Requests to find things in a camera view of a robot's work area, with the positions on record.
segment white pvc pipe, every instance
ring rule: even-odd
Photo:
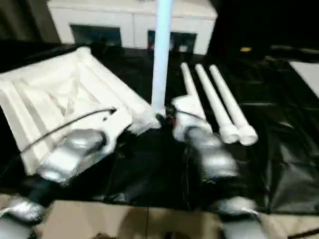
[[[228,112],[239,131],[239,141],[242,145],[252,145],[258,140],[254,128],[249,125],[233,94],[229,90],[225,80],[221,76],[215,65],[211,65],[209,70],[215,80],[219,92],[224,100]]]
[[[234,143],[238,141],[238,130],[230,120],[227,111],[220,101],[208,75],[202,65],[195,66],[199,79],[206,92],[210,106],[215,114],[216,121],[219,125],[219,133],[225,143]]]
[[[195,86],[193,78],[192,78],[192,76],[190,74],[190,71],[189,71],[187,63],[183,62],[180,65],[180,67],[181,67],[181,71],[183,73],[183,78],[184,78],[184,83],[185,83],[187,94],[194,97],[194,99],[197,101],[197,105],[198,105],[198,108],[199,108],[199,111],[198,111],[199,114],[200,114],[199,116],[202,119],[206,119],[206,115],[205,115],[203,106],[200,103],[200,99],[199,99],[199,96],[198,96],[198,93],[197,93],[197,90],[196,90],[196,86]]]
[[[173,0],[158,0],[157,2],[152,107],[155,112],[164,114],[170,22],[172,18]]]

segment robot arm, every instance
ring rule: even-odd
[[[98,129],[75,129],[48,154],[19,195],[0,213],[0,239],[30,239],[48,208],[76,176],[112,153],[118,136],[132,124],[117,110]]]
[[[240,175],[236,161],[224,149],[220,137],[212,133],[207,121],[198,117],[196,102],[192,96],[173,101],[177,109],[173,135],[186,143],[186,157],[196,161],[199,187],[205,188],[195,193],[202,200],[196,205],[218,212],[226,239],[267,239],[255,202],[246,198],[238,186]]]

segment table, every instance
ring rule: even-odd
[[[76,47],[42,45],[35,47],[40,50],[32,54],[30,47],[26,50],[26,45],[20,46],[22,52],[29,52],[10,57],[1,70],[69,52]],[[145,100],[151,101],[151,51],[98,45],[92,46],[92,54]],[[206,111],[210,111],[210,107],[194,66],[201,63],[208,70],[210,64],[216,64],[259,135],[258,143],[253,146],[227,145],[238,162],[242,187],[256,200],[258,210],[264,213],[317,214],[319,100],[299,74],[283,61],[221,61],[208,56],[172,54],[167,76],[167,103],[186,94],[179,68],[184,61],[190,67]],[[213,115],[208,114],[207,118],[214,131],[218,131]],[[3,192],[15,192],[24,176],[23,168],[18,161],[7,170],[11,157],[18,150],[2,114],[0,123],[5,139],[0,184]],[[197,201],[200,195],[184,197],[184,147],[171,137],[169,129],[149,130],[126,142],[129,143],[123,148],[124,156],[114,154],[85,172],[62,199],[206,210]]]

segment white cabinet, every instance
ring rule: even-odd
[[[72,26],[104,26],[119,28],[121,46],[128,48],[134,47],[133,16],[130,13],[69,8],[51,8],[50,12],[63,43],[76,42]]]
[[[150,35],[155,34],[152,31],[156,27],[156,5],[156,0],[51,0],[48,3],[63,43],[98,41],[142,49],[150,47]],[[188,48],[195,54],[206,54],[216,18],[209,0],[174,0],[171,22],[174,49]]]
[[[205,55],[214,29],[214,24],[215,21],[210,19],[173,17],[170,31],[195,34],[193,53]],[[147,48],[149,44],[148,32],[149,30],[155,30],[156,16],[135,14],[134,26],[135,47]]]

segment pipe end cap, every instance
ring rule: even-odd
[[[245,125],[238,129],[239,142],[244,146],[253,145],[258,141],[258,135],[251,125]]]
[[[219,134],[222,140],[227,144],[235,143],[239,140],[238,129],[233,124],[221,127]]]

